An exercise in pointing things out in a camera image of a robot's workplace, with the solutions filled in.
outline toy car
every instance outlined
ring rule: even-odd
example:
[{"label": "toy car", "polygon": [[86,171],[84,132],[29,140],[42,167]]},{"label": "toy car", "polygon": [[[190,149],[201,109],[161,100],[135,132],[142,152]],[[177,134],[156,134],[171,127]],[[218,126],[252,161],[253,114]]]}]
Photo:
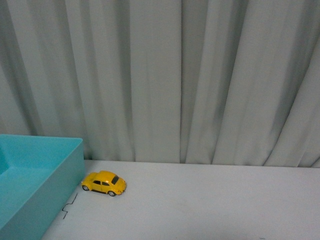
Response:
[{"label": "toy car", "polygon": [[85,191],[105,193],[112,197],[122,194],[127,188],[126,181],[110,171],[91,172],[81,185]]}]

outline white table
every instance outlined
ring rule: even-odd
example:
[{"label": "white table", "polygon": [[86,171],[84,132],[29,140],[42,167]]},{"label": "white table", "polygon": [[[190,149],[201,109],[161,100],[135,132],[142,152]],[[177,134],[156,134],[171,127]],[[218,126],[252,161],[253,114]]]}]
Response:
[{"label": "white table", "polygon": [[124,178],[125,193],[79,185],[43,240],[320,240],[320,168],[85,164]]}]

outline plastic container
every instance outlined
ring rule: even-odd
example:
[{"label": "plastic container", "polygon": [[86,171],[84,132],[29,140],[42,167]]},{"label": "plastic container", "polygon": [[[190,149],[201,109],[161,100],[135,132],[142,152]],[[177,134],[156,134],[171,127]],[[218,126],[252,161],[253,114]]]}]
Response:
[{"label": "plastic container", "polygon": [[0,135],[0,239],[40,239],[84,176],[80,138]]}]

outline car windshield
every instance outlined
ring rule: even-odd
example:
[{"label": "car windshield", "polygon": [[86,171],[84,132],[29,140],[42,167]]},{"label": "car windshield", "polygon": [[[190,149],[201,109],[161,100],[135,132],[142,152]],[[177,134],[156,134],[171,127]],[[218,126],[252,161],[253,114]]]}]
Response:
[{"label": "car windshield", "polygon": [[113,185],[115,185],[118,182],[118,180],[119,180],[119,177],[115,175],[111,182]]}]

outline white curtain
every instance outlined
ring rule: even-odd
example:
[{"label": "white curtain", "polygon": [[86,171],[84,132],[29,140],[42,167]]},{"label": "white curtain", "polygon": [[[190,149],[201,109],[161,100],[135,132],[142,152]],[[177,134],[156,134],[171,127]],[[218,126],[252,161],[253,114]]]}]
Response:
[{"label": "white curtain", "polygon": [[0,134],[85,158],[320,167],[317,0],[0,1]]}]

